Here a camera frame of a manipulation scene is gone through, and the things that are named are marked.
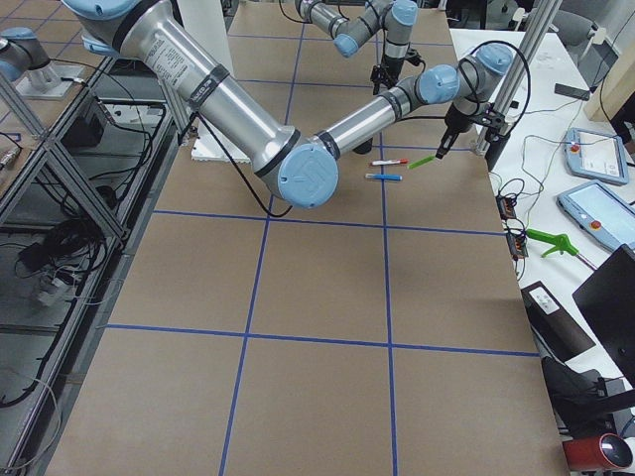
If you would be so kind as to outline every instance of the blue cap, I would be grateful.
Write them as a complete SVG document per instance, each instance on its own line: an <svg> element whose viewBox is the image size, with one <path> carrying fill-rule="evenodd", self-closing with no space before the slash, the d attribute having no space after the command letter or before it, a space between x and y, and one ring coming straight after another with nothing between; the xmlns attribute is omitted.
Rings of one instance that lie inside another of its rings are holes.
<svg viewBox="0 0 635 476"><path fill-rule="evenodd" d="M512 52L505 45L484 45L476 50L476 58L489 70L502 76L512 63Z"/></svg>
<svg viewBox="0 0 635 476"><path fill-rule="evenodd" d="M390 11L393 18L405 27L412 27L417 23L419 8L412 0L395 0Z"/></svg>
<svg viewBox="0 0 635 476"><path fill-rule="evenodd" d="M0 74L13 82L22 75L22 72L12 64L0 59Z"/></svg>
<svg viewBox="0 0 635 476"><path fill-rule="evenodd" d="M443 104L453 100L458 93L458 73L449 64L439 64L428 69L417 81L419 97L426 104Z"/></svg>
<svg viewBox="0 0 635 476"><path fill-rule="evenodd" d="M345 58L350 58L359 51L359 45L357 45L355 39L343 33L337 35L333 42L337 50Z"/></svg>
<svg viewBox="0 0 635 476"><path fill-rule="evenodd" d="M99 40L94 39L88 35L82 35L83 47L96 55L102 55L104 57L120 58L119 52L113 49L111 46L106 45Z"/></svg>
<svg viewBox="0 0 635 476"><path fill-rule="evenodd" d="M337 179L335 158L320 146L304 144L282 161L278 190L293 206L313 208L333 195Z"/></svg>
<svg viewBox="0 0 635 476"><path fill-rule="evenodd" d="M140 0L62 0L75 15L88 20L113 20L132 10Z"/></svg>
<svg viewBox="0 0 635 476"><path fill-rule="evenodd" d="M0 36L7 40L36 40L38 38L31 29L26 27L7 28L0 32Z"/></svg>

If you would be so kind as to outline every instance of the black monitor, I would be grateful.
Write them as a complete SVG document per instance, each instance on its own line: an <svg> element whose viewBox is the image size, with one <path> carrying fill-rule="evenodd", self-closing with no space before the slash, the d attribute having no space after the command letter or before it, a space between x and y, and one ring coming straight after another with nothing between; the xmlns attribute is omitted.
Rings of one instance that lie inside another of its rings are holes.
<svg viewBox="0 0 635 476"><path fill-rule="evenodd" d="M635 253L622 245L573 293L589 327L635 386Z"/></svg>

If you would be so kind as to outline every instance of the red cup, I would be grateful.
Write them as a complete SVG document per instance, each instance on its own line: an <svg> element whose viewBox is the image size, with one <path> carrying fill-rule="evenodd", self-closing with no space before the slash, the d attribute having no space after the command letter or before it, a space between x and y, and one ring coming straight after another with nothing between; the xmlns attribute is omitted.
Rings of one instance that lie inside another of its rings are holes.
<svg viewBox="0 0 635 476"><path fill-rule="evenodd" d="M633 452L626 441L606 433L563 442L571 471L625 469L633 464Z"/></svg>

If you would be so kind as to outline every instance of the desk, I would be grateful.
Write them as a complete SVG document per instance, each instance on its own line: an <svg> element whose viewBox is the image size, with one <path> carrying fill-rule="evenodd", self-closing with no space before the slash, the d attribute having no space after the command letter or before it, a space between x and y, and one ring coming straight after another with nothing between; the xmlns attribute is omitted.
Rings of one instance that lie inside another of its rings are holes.
<svg viewBox="0 0 635 476"><path fill-rule="evenodd" d="M429 67L454 62L445 15L420 13ZM229 41L245 88L307 134L369 100L381 52L342 59L250 2ZM183 149L48 474L568 474L484 162L461 143L363 179L429 154L439 122L342 157L333 199L282 219Z"/></svg>
<svg viewBox="0 0 635 476"><path fill-rule="evenodd" d="M452 30L451 34L457 54L460 56L486 40L504 40L518 46L523 35L516 32L480 32L473 30ZM586 83L556 34L549 33L545 36L530 69L532 72L532 98L528 111L557 109L564 104L572 102L570 98L553 93L556 82L587 88ZM515 97L521 106L524 104L525 94L526 82ZM536 182L520 169L523 139L530 134L560 141L568 127L613 133L610 124L607 122L589 121L584 112L580 110L582 105L578 101L559 111L538 112L526 116L514 131L504 153L494 168L494 171L501 175L503 182L520 177L527 182L525 191L533 192L538 189ZM527 144L526 169L538 178L542 178L548 169L552 156L554 160L551 171L545 181L545 189L531 211L529 221L527 220L527 213L533 198L519 200L516 212L531 228L553 234L567 233L581 254L596 266L599 266L608 258L609 253L601 248L587 233L580 230L556 204L556 196L559 193L584 183L587 179L572 176L568 172L562 146L538 140L531 140ZM635 199L635 183L632 181L635 176L632 168L628 168L628 172L631 176L630 183L624 186L609 185L609 187L630 202ZM496 190L498 188L496 180L493 182ZM505 191L517 190L517 187L509 187ZM525 260L526 269L519 285L524 288L536 281L542 281L576 322L597 342L572 298L573 291L590 276L590 269L569 255L553 254L545 259L541 258L540 255L547 249L549 249L549 245L532 240L529 241L528 251L530 257ZM605 378L615 378L622 375L600 345L596 345L569 360L568 365L578 372L595 368Z"/></svg>

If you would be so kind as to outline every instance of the white table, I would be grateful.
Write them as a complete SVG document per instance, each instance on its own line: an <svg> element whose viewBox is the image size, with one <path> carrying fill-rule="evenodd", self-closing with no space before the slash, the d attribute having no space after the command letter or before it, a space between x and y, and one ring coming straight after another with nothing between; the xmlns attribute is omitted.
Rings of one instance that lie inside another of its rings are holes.
<svg viewBox="0 0 635 476"><path fill-rule="evenodd" d="M502 40L520 46L524 34L518 32L451 30L451 35L456 54L462 57L469 53L473 47L487 40ZM530 71L532 73L532 93L528 112L557 109L573 101L573 99L553 93L556 82L574 87L588 88L556 34L549 33L545 36L530 64ZM525 79L515 97L520 103L520 108L525 103L526 94L527 80ZM613 133L613 129L608 122L589 121L583 110L580 110L580 107L580 101L577 101L555 112L537 112L526 115L514 130L505 151L494 168L494 171L502 177L503 183L509 179L521 178L527 184L525 187L526 192L538 190L536 181L521 170L523 141L528 135L537 135L560 141L569 127ZM510 116L516 114L514 110L510 110ZM516 206L517 215L525 221L528 227L552 234L567 233L571 242L579 249L581 254L595 266L599 266L608 258L609 253L600 247L588 234L574 225L556 204L556 196L560 192L584 183L587 179L572 176L568 172L565 164L565 153L561 145L530 139L527 141L525 157L525 169L539 179L545 176L551 158L554 157L554 159L548 178L545 181L545 189L531 211L529 219L527 219L527 212L534 201L534 197L519 200ZM635 175L632 168L628 168L628 171L632 180L630 183L624 186L609 185L609 187L630 202L635 200L635 181L633 181L635 180ZM492 186L494 191L498 190L496 178L492 179ZM504 192L518 190L519 184L516 182L508 186ZM529 240L527 249L530 257L525 260L526 269L519 286L525 288L536 281L542 281L582 329L597 343L597 339L581 316L572 298L572 293L590 276L591 270L578 259L568 254L560 255L554 253L547 258L541 258L541 254L549 248L551 248L551 245ZM574 357L568 362L568 365L578 372L597 369L605 378L614 378L622 375L600 345L596 345Z"/></svg>

